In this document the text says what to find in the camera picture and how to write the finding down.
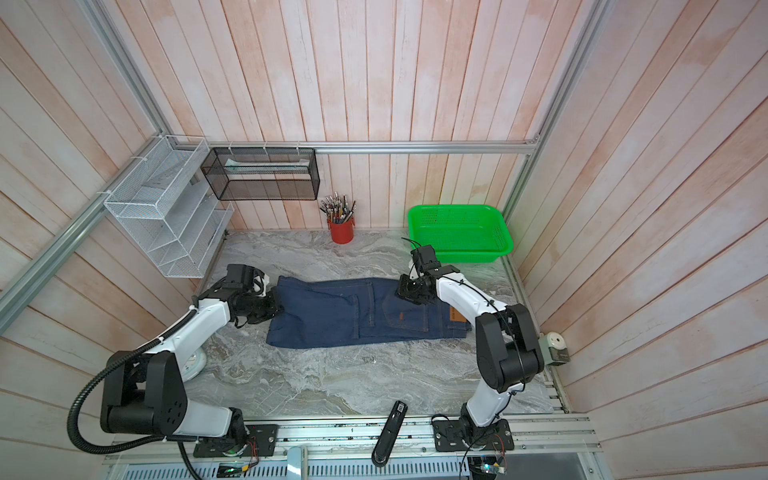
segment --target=wooden plank wall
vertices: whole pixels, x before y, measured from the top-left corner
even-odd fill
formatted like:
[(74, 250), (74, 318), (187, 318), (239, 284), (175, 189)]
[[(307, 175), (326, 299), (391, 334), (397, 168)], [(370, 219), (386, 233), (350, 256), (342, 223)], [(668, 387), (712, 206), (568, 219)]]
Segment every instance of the wooden plank wall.
[[(0, 289), (153, 134), (75, 0), (0, 2)], [(193, 291), (103, 220), (0, 337), (4, 478), (88, 478), (101, 457), (69, 442), (72, 400), (114, 351), (175, 321)], [(100, 397), (81, 428), (104, 444)]]
[[(534, 137), (594, 0), (103, 0), (174, 133), (212, 141)], [(504, 205), (524, 158), (321, 155), (358, 227), (418, 204)], [(239, 229), (321, 228), (239, 201)]]
[(768, 2), (617, 2), (513, 255), (616, 478), (768, 472)]

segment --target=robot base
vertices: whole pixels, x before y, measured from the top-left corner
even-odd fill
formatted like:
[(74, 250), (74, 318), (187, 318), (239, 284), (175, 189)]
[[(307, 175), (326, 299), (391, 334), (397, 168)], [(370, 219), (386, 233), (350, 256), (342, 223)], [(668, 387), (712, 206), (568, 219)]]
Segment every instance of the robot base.
[[(465, 441), (467, 436), (465, 425), (465, 419), (435, 420), (432, 422), (432, 429), (435, 433), (435, 449), (438, 452), (464, 452), (469, 447), (468, 441)], [(506, 420), (498, 420), (487, 428), (477, 430), (484, 432), (482, 440), (486, 441), (486, 443), (485, 446), (473, 445), (474, 448), (478, 448), (478, 450), (498, 450), (499, 452), (515, 449), (511, 431), (509, 430), (509, 423)]]
[[(248, 428), (248, 442), (256, 443), (259, 458), (271, 457), (275, 453), (275, 441), (277, 440), (277, 425), (253, 425)], [(235, 448), (232, 439), (206, 437), (195, 445), (195, 458), (213, 458), (224, 457), (224, 452), (229, 452)], [(250, 457), (250, 448), (246, 447), (241, 455), (242, 458)]]

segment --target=pen holder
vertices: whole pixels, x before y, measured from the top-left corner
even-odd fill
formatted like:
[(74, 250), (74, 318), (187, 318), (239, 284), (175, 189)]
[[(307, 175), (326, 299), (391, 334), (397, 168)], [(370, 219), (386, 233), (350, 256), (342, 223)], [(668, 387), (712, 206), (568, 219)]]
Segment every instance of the pen holder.
[(331, 240), (334, 243), (343, 245), (344, 243), (351, 242), (352, 238), (354, 238), (355, 231), (353, 226), (355, 225), (355, 217), (350, 218), (349, 221), (344, 223), (331, 223), (329, 221), (327, 223), (328, 230), (331, 230)]

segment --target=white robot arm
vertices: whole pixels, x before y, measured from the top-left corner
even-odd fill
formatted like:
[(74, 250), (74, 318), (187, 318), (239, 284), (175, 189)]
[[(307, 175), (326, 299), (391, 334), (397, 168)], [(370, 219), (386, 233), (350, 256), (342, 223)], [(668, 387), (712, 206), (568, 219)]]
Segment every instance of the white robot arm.
[[(260, 270), (230, 264), (227, 276), (199, 299), (193, 298), (190, 311), (165, 332), (132, 352), (115, 353), (72, 404), (67, 432), (73, 445), (100, 455), (165, 439), (206, 439), (210, 452), (220, 453), (218, 456), (244, 448), (250, 433), (242, 412), (187, 399), (180, 371), (192, 353), (230, 321), (240, 328), (274, 317), (277, 304), (274, 295), (266, 292), (268, 283), (269, 277)], [(238, 323), (242, 316), (245, 322)], [(118, 445), (93, 445), (80, 435), (80, 409), (101, 381), (101, 428), (105, 432), (148, 436)]]
[(414, 303), (437, 297), (458, 310), (475, 329), (482, 381), (462, 407), (458, 421), (461, 438), (475, 438), (497, 419), (511, 396), (524, 390), (525, 383), (544, 369), (533, 319), (523, 305), (495, 300), (454, 266), (442, 265), (431, 246), (419, 246), (411, 256), (411, 273), (400, 277), (398, 295)]

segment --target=white mesh organizer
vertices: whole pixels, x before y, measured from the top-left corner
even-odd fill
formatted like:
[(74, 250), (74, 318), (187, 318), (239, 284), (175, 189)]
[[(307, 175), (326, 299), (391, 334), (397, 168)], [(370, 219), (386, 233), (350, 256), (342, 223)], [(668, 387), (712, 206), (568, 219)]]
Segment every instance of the white mesh organizer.
[(207, 182), (190, 183), (208, 155), (206, 141), (181, 150), (169, 137), (142, 157), (104, 205), (165, 276), (202, 278), (234, 205), (217, 208)]

